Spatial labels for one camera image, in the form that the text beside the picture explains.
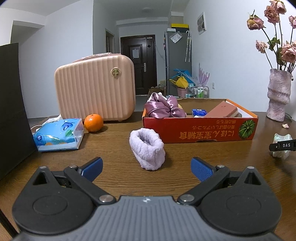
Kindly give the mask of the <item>iridescent mesh bath ball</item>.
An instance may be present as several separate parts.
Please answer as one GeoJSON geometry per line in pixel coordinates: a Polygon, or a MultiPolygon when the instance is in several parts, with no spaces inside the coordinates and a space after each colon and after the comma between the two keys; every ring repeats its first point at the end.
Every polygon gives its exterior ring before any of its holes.
{"type": "Polygon", "coordinates": [[[290,134],[282,136],[275,133],[273,137],[273,144],[275,144],[275,146],[272,148],[271,155],[276,159],[287,159],[291,152],[291,150],[289,150],[291,145],[290,143],[287,143],[287,141],[291,140],[292,136],[290,134]]]}

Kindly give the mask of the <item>blue tissue pack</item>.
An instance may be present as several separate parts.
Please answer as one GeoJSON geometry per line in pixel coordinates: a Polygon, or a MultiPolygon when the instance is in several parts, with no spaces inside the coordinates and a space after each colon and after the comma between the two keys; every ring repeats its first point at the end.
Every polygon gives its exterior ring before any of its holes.
{"type": "Polygon", "coordinates": [[[193,117],[201,117],[205,116],[207,114],[207,111],[205,109],[192,109],[192,116],[193,117]]]}

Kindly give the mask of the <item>pink layered sponge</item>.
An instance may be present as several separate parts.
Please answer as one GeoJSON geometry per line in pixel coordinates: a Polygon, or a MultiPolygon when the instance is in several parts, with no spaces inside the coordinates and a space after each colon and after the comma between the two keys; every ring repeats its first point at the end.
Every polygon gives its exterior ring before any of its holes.
{"type": "Polygon", "coordinates": [[[239,114],[238,108],[231,103],[222,101],[220,104],[215,106],[209,111],[206,118],[233,118],[239,114]]]}

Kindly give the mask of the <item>blue tissue box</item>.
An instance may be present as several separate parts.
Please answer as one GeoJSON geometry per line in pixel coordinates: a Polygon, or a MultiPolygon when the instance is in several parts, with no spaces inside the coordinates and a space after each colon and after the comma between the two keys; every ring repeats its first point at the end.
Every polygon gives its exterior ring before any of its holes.
{"type": "Polygon", "coordinates": [[[69,118],[42,125],[33,138],[39,152],[77,150],[84,136],[80,118],[69,118]]]}

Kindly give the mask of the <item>purple textured vase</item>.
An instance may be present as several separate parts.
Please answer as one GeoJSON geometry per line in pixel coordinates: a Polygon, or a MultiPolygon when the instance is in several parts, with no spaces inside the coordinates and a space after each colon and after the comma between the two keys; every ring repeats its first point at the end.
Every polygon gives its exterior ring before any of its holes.
{"type": "Polygon", "coordinates": [[[290,103],[291,82],[293,76],[287,71],[270,69],[267,97],[269,98],[267,117],[283,122],[285,106],[290,103]]]}

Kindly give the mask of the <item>orange tangerine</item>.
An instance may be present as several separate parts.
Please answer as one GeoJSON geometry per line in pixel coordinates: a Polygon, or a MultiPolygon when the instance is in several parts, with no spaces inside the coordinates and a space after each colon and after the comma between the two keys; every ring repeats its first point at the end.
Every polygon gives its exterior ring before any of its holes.
{"type": "Polygon", "coordinates": [[[99,114],[90,114],[84,120],[84,126],[90,133],[98,132],[103,127],[103,118],[99,114]]]}

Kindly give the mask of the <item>red cardboard box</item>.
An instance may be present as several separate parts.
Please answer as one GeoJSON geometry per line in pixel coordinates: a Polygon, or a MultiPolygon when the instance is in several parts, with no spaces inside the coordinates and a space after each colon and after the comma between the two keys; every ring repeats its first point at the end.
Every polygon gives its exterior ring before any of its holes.
{"type": "Polygon", "coordinates": [[[153,129],[162,141],[168,143],[196,143],[201,141],[243,141],[253,139],[258,116],[230,99],[186,98],[178,103],[187,113],[185,118],[150,118],[142,114],[144,128],[153,129]],[[221,102],[237,107],[238,117],[195,118],[192,109],[211,111],[221,102]]]}

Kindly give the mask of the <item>trolley with bottles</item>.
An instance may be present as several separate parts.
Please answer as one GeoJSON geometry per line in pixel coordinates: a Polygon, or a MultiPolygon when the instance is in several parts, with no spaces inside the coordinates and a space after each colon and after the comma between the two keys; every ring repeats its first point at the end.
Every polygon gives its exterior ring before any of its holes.
{"type": "Polygon", "coordinates": [[[189,84],[185,98],[209,98],[209,88],[189,84]]]}

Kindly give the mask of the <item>dried pink roses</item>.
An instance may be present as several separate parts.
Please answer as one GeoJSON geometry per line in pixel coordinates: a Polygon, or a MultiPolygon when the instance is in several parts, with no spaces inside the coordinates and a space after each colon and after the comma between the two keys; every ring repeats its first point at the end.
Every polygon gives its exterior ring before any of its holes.
{"type": "Polygon", "coordinates": [[[265,55],[267,55],[267,50],[272,51],[275,54],[277,70],[292,73],[295,70],[295,39],[293,39],[293,34],[295,34],[295,16],[288,17],[292,30],[290,38],[285,41],[283,39],[280,17],[286,12],[287,9],[283,1],[270,1],[264,10],[267,22],[274,26],[273,37],[268,36],[265,31],[264,21],[255,13],[249,15],[246,24],[249,30],[262,30],[267,37],[267,42],[258,40],[255,42],[257,51],[265,55]]]}

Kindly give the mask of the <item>pink ribbed suitcase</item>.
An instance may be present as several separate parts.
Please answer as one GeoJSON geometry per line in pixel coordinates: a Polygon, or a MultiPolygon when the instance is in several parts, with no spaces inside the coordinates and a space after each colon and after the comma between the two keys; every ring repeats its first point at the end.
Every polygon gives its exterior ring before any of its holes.
{"type": "Polygon", "coordinates": [[[99,114],[123,121],[136,104],[134,64],[122,54],[96,54],[60,66],[54,81],[62,118],[99,114]]]}

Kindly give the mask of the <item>yellow blue toy pile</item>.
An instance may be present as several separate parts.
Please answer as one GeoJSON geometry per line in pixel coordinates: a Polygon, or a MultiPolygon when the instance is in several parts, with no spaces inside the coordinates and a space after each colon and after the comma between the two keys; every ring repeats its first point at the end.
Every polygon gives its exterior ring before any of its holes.
{"type": "Polygon", "coordinates": [[[177,88],[187,89],[189,87],[189,84],[194,84],[194,82],[191,80],[191,74],[188,70],[174,69],[174,71],[177,74],[169,79],[169,81],[177,88]]]}

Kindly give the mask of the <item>grey refrigerator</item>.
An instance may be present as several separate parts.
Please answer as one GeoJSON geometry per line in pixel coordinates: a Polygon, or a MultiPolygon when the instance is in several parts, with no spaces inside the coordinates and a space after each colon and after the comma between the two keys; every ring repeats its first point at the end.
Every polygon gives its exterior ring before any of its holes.
{"type": "Polygon", "coordinates": [[[191,73],[191,62],[185,61],[187,49],[187,33],[169,32],[164,33],[164,50],[166,60],[166,94],[178,95],[177,88],[170,82],[170,79],[175,79],[178,70],[187,70],[191,73]]]}

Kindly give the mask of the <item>dark entrance door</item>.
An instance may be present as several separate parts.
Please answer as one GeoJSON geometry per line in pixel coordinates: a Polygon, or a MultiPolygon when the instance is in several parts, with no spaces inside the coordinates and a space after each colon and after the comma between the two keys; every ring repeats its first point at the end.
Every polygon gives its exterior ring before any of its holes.
{"type": "Polygon", "coordinates": [[[135,93],[147,95],[157,85],[155,35],[121,37],[121,54],[134,64],[135,93]]]}

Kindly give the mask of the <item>yellow box on fridge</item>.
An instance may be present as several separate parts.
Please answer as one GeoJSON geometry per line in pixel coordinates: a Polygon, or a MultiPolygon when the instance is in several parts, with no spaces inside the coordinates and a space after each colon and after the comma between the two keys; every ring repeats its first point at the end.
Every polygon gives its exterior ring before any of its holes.
{"type": "Polygon", "coordinates": [[[171,24],[171,28],[184,28],[184,29],[188,29],[189,25],[188,24],[177,24],[177,23],[172,23],[171,24]]]}

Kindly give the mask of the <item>wall electrical panel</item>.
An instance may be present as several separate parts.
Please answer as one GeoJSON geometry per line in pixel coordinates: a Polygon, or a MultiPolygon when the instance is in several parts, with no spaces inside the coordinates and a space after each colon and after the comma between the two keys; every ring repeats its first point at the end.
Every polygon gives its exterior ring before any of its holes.
{"type": "Polygon", "coordinates": [[[205,13],[201,13],[201,15],[197,19],[197,30],[198,34],[201,35],[206,32],[206,22],[205,22],[205,13]]]}

